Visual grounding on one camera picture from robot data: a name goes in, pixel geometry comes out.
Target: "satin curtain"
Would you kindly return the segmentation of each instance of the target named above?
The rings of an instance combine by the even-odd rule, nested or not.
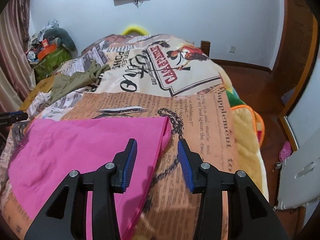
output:
[[[35,87],[25,55],[30,0],[10,0],[0,15],[0,112],[15,111]]]

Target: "wall socket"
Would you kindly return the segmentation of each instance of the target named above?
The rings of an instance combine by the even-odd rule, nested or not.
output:
[[[230,46],[229,52],[234,53],[236,50],[235,46]]]

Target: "white door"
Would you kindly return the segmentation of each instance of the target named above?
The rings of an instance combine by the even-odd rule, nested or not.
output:
[[[287,158],[280,172],[277,209],[302,206],[320,197],[320,128]]]

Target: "silver pivot bolt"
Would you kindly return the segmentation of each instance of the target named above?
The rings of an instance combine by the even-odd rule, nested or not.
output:
[[[111,170],[114,166],[115,166],[114,163],[107,163],[107,164],[105,165],[105,167],[106,167],[108,170]]]
[[[208,168],[210,168],[210,164],[209,163],[201,163],[201,168],[204,170],[207,170]]]
[[[70,177],[75,177],[75,176],[77,176],[78,175],[78,171],[70,171],[70,173],[69,173],[69,176]]]
[[[244,171],[237,171],[237,175],[241,178],[246,176],[246,173]]]

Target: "bed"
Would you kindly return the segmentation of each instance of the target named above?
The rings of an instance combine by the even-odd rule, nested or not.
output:
[[[146,203],[126,239],[192,239],[200,199],[182,189],[176,145],[187,139],[190,149],[219,170],[246,171],[268,199],[266,171],[260,154],[264,138],[262,118],[240,100],[224,70],[191,43],[166,34],[152,36],[109,35],[65,62],[55,75],[85,72],[92,61],[108,64],[111,70],[89,86],[77,89],[48,106],[54,77],[44,80],[26,99],[23,110],[30,121],[14,125],[1,155],[0,207],[12,231],[23,239],[32,219],[20,205],[8,177],[15,148],[34,119],[76,120],[101,117],[102,109],[143,107],[145,113],[119,116],[168,116],[172,141],[158,160]],[[105,114],[104,118],[114,118]],[[170,184],[187,201],[172,199]],[[224,198],[223,238],[227,237],[228,211]],[[176,218],[176,224],[170,218]]]

